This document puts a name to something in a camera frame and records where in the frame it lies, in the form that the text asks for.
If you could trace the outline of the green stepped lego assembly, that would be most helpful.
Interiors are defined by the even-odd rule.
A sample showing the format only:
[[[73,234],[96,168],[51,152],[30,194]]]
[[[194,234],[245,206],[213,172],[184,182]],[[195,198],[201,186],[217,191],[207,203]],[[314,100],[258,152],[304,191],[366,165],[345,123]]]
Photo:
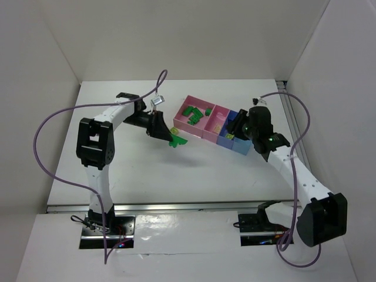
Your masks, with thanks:
[[[198,123],[200,121],[200,117],[196,116],[196,115],[192,115],[191,117],[189,117],[189,120],[192,122],[192,123]]]

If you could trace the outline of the green 2x4 lego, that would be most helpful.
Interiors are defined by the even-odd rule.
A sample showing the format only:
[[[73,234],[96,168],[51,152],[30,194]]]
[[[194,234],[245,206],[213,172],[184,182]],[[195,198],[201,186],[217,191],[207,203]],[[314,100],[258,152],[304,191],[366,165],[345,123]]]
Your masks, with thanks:
[[[204,114],[202,114],[202,112],[200,111],[200,109],[198,108],[193,108],[192,109],[192,113],[197,116],[198,118],[202,118],[204,116]]]

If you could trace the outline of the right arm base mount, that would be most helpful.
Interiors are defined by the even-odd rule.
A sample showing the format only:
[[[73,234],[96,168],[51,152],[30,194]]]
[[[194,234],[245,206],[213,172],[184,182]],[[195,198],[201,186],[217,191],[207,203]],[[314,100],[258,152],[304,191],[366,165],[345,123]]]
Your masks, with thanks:
[[[238,221],[233,227],[240,232],[240,244],[244,246],[276,245],[278,240],[289,231],[288,227],[271,223],[266,208],[280,204],[281,201],[268,201],[258,205],[257,211],[238,214]]]

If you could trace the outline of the green sloped lego piece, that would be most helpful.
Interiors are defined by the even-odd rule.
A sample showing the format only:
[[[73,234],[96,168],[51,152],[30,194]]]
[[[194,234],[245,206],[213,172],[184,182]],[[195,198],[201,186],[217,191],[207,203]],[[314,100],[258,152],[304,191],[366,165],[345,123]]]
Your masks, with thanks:
[[[193,106],[188,106],[183,112],[182,115],[185,117],[189,117],[190,114],[192,113],[194,107]]]

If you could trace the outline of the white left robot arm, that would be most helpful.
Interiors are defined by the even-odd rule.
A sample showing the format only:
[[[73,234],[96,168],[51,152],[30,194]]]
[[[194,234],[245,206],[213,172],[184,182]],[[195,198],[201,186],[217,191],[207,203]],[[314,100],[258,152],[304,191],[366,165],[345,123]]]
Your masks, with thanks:
[[[116,103],[92,119],[83,118],[79,122],[76,155],[85,167],[90,195],[88,219],[111,229],[115,220],[115,208],[109,188],[109,165],[115,156],[114,131],[122,123],[144,128],[146,134],[155,139],[173,141],[166,126],[163,112],[156,106],[165,101],[161,95],[151,99],[151,111],[138,95],[121,92]]]

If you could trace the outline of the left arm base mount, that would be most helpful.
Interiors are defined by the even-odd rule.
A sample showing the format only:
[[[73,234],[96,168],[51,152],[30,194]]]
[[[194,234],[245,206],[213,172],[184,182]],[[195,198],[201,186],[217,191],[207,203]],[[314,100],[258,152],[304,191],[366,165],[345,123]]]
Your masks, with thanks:
[[[75,223],[83,225],[79,248],[82,250],[102,249],[103,234],[102,226],[96,223],[90,223],[87,216],[84,219],[72,215],[70,219]],[[132,249],[134,246],[135,216],[116,217],[111,227],[106,227],[106,241],[109,249],[118,244],[118,249]]]

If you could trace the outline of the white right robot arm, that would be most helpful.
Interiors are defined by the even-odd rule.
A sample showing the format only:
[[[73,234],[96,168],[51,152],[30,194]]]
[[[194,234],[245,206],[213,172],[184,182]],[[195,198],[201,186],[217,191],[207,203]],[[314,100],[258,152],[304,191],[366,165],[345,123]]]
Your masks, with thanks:
[[[292,188],[301,210],[277,201],[259,205],[262,223],[293,226],[309,247],[343,236],[347,232],[347,199],[320,183],[291,150],[290,142],[273,129],[271,113],[265,106],[240,110],[227,131],[241,140],[250,140],[254,150],[273,166]]]

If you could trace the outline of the green 2x2 lego cube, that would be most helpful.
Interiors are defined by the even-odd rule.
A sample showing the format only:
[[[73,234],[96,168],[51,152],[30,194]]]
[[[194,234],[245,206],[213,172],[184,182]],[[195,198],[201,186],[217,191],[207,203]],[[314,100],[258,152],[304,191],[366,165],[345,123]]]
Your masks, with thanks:
[[[211,112],[212,112],[212,109],[207,108],[207,109],[205,110],[205,116],[210,116]]]

